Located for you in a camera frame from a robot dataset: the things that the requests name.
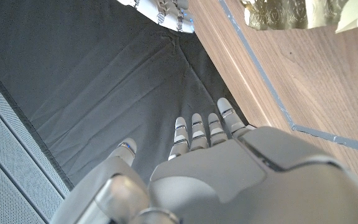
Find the robotic hand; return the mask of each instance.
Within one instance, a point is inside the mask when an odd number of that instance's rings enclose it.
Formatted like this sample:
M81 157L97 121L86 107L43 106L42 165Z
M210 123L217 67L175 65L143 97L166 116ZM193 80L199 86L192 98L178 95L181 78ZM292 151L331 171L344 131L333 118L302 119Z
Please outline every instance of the robotic hand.
M136 143L125 139L52 223L358 223L358 179L347 167L283 131L245 126L224 98L218 108L231 136L212 113L209 141L194 114L190 142L177 118L168 161L147 187L131 168Z
M187 0L118 0L132 6L157 24L168 29L193 33L193 16L187 11Z

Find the metal slat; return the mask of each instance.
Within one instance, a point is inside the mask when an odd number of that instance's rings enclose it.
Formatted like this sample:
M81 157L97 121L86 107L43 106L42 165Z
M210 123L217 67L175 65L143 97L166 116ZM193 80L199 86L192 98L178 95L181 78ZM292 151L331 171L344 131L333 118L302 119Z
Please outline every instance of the metal slat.
M44 220L52 219L62 197L1 119L0 167L35 211Z
M0 223L43 223L43 220L1 169Z
M25 128L22 121L17 117L9 103L0 93L0 115L9 124L11 131L19 139L21 144L27 149L27 152L32 154L35 162L43 169L43 173L51 180L55 188L60 192L60 195L65 198L69 193L69 189L64 184L56 170L53 168L45 154L41 151L38 144L31 136L29 131Z

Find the gold foil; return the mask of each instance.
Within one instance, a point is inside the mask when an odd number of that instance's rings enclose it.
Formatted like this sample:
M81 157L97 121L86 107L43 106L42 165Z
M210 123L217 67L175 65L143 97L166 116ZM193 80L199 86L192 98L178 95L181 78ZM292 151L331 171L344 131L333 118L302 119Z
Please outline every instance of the gold foil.
M246 24L257 30L358 27L358 0L241 0Z

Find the wooden table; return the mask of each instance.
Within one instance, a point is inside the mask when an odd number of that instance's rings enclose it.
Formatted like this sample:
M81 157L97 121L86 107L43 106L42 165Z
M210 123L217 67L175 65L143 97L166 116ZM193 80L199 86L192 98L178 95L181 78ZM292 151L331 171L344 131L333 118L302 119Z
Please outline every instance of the wooden table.
M189 2L197 36L249 123L317 145L358 175L358 29L256 31L239 0Z

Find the dark gray cloth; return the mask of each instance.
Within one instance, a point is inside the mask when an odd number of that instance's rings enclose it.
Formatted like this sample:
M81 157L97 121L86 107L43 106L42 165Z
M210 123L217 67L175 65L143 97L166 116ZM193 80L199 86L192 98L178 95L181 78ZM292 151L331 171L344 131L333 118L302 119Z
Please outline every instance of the dark gray cloth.
M195 34L117 1L0 1L0 81L74 185L128 137L147 183L176 117L239 112Z

